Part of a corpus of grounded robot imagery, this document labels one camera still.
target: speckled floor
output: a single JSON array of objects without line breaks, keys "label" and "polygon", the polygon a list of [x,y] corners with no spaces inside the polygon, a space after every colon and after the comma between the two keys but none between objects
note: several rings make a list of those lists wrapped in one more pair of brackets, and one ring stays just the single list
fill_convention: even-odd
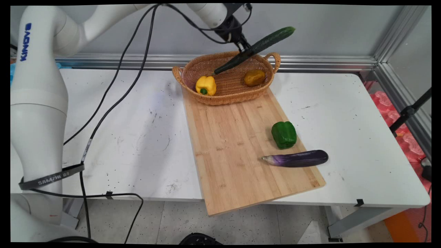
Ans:
[{"label": "speckled floor", "polygon": [[[123,243],[139,201],[88,200],[92,238],[100,243]],[[348,215],[355,208],[342,208]],[[77,230],[86,233],[84,208]],[[205,204],[144,201],[128,243],[178,244],[190,233],[204,233],[222,244],[296,244],[311,221],[326,233],[323,207],[262,204],[208,217]],[[322,234],[323,243],[327,237]],[[345,243],[392,242],[383,222],[343,237]]]}]

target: black cable clip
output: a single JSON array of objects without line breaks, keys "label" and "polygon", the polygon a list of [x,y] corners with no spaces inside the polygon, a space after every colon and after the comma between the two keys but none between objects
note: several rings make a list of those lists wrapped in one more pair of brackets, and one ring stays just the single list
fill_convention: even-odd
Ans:
[{"label": "black cable clip", "polygon": [[40,177],[37,178],[35,180],[32,181],[28,181],[28,182],[23,182],[23,177],[19,183],[20,189],[21,190],[29,190],[29,189],[33,189],[33,188],[38,188],[38,187],[42,187],[42,186],[46,186],[48,184],[51,184],[53,182],[56,181],[60,181],[61,179],[64,179],[66,177],[70,177],[80,171],[84,170],[84,164],[77,164],[77,165],[72,165],[66,168],[63,168],[60,172],[45,176],[45,177]]}]

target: yellow bell pepper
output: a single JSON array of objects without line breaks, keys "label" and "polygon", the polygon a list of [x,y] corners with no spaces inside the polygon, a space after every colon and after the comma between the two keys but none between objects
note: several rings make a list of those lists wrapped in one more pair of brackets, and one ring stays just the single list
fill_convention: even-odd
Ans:
[{"label": "yellow bell pepper", "polygon": [[216,93],[216,84],[214,83],[214,77],[200,77],[196,82],[196,92],[203,95],[214,95]]}]

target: eggplant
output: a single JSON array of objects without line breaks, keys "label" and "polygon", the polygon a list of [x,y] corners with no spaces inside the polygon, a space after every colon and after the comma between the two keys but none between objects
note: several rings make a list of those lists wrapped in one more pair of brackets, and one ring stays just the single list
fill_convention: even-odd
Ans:
[{"label": "eggplant", "polygon": [[321,165],[329,159],[329,156],[323,150],[311,150],[287,155],[265,156],[262,159],[275,166],[300,168]]}]

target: cucumber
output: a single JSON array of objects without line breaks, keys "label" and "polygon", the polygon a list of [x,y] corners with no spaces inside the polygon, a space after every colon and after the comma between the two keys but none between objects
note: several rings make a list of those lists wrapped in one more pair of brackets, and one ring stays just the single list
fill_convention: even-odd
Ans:
[{"label": "cucumber", "polygon": [[214,74],[219,74],[235,66],[238,66],[240,63],[246,61],[253,55],[258,54],[261,51],[267,49],[268,47],[278,43],[279,41],[286,39],[292,33],[294,33],[294,30],[295,28],[288,26],[265,36],[263,39],[259,40],[254,45],[252,45],[248,50],[246,50],[243,53],[239,53],[238,55],[234,56],[231,60],[229,60],[227,63],[225,63],[223,66],[214,70]]}]

